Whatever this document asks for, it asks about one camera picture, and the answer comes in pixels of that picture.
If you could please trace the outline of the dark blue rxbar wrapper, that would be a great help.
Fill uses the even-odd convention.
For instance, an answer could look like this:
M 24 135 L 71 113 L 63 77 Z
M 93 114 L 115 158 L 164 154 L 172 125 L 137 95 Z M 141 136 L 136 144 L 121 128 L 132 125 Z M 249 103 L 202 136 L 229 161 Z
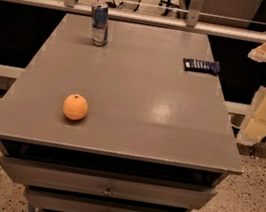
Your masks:
M 208 62 L 207 60 L 183 59 L 185 71 L 193 71 L 205 74 L 215 75 L 220 73 L 220 64 L 218 61 Z

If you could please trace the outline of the top grey drawer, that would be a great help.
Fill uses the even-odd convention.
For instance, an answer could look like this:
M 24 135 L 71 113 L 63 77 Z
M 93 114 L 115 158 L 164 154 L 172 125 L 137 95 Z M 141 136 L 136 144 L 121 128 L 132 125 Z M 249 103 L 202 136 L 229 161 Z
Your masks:
M 0 166 L 14 183 L 188 210 L 201 208 L 217 195 L 214 188 L 88 171 L 5 156 L 0 158 Z

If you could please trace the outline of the middle grey drawer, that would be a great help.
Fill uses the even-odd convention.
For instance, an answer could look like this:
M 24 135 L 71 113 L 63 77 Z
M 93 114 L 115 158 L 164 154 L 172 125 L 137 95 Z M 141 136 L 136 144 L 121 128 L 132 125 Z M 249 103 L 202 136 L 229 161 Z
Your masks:
M 98 200 L 85 196 L 51 193 L 29 189 L 25 192 L 27 199 L 34 206 L 61 212 L 171 212 L 156 206 L 135 206 L 128 201 Z

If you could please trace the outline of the grey drawer cabinet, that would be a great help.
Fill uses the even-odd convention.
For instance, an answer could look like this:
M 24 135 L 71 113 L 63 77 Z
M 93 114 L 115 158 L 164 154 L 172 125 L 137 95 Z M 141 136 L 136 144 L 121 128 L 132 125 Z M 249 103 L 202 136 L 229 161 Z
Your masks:
M 207 37 L 116 21 L 99 47 L 90 27 L 87 17 L 64 17 L 1 99 L 1 158 L 214 189 L 242 172 L 219 79 L 183 67 L 184 58 L 211 59 Z M 82 120 L 62 111 L 72 94 L 88 102 Z

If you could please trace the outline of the orange fruit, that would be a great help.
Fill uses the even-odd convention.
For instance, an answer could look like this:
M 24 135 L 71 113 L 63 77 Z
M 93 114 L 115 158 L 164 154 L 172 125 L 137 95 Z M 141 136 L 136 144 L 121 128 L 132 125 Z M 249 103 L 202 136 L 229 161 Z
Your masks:
M 62 111 L 69 120 L 82 120 L 87 115 L 88 102 L 77 93 L 69 95 L 63 103 Z

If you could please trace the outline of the blue silver energy drink can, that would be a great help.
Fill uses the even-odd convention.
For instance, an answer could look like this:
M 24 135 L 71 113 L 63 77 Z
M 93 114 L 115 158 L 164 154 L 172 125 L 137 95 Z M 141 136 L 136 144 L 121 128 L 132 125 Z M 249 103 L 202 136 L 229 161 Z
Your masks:
M 107 44 L 108 34 L 108 4 L 102 1 L 92 3 L 92 41 L 98 47 Z

